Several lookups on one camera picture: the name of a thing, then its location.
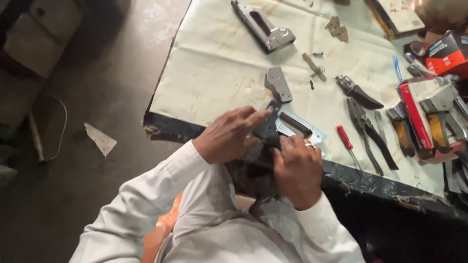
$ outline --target red screwdriver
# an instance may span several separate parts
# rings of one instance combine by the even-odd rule
[[[348,149],[348,151],[351,153],[351,156],[354,158],[354,160],[355,160],[356,163],[358,164],[359,169],[361,169],[361,172],[363,172],[361,166],[359,165],[358,160],[356,159],[356,157],[354,156],[354,153],[352,152],[352,144],[351,144],[351,142],[350,142],[350,139],[348,138],[348,135],[347,135],[346,132],[344,131],[343,126],[338,125],[338,126],[336,127],[336,130],[338,131],[338,134],[340,135],[340,138],[341,138],[341,140],[343,141],[344,146],[345,146],[346,149]]]

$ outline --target man's right hand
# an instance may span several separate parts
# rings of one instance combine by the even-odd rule
[[[281,151],[271,148],[278,187],[296,210],[309,209],[322,196],[322,151],[299,135],[281,136],[280,143]]]

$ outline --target shirt sleeve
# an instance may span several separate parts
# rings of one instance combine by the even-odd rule
[[[338,221],[324,193],[314,206],[296,214],[306,232],[301,244],[309,262],[365,262],[358,243]]]
[[[175,197],[208,166],[189,141],[152,170],[122,184],[117,197],[85,227],[70,262],[139,263],[143,236],[154,230]]]

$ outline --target white tablecloth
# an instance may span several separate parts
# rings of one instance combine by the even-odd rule
[[[420,166],[416,158],[405,158],[396,131],[383,111],[398,100],[392,55],[398,55],[403,78],[410,77],[405,70],[402,45],[416,37],[386,40],[363,0],[351,0],[350,6],[315,0],[312,8],[309,8],[311,0],[244,0],[242,3],[262,7],[275,26],[289,28],[297,38],[294,44],[265,55],[232,10],[229,0],[193,0],[169,54],[150,108],[152,112],[207,126],[223,112],[236,107],[250,104],[263,109],[272,99],[271,92],[263,85],[267,68],[281,66],[294,98],[284,107],[327,134],[320,145],[323,158],[356,167],[336,132],[336,126],[341,124],[354,145],[362,169],[376,175],[349,118],[346,96],[334,81],[337,75],[348,75],[385,105],[381,113],[388,148],[400,168],[391,171],[371,140],[372,151],[385,177],[443,196],[442,165]],[[333,15],[338,15],[341,24],[346,26],[349,43],[340,42],[324,29]],[[311,90],[311,70],[301,55],[320,51],[324,52],[323,58],[312,59],[325,67],[327,81],[315,77],[315,90]],[[367,116],[376,128],[374,112],[367,111]]]

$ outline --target paper scrap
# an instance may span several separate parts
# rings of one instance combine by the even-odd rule
[[[88,136],[96,143],[101,153],[104,155],[104,158],[109,154],[109,152],[117,144],[117,141],[111,137],[105,135],[100,130],[94,128],[89,123],[83,123],[86,128],[86,133]]]

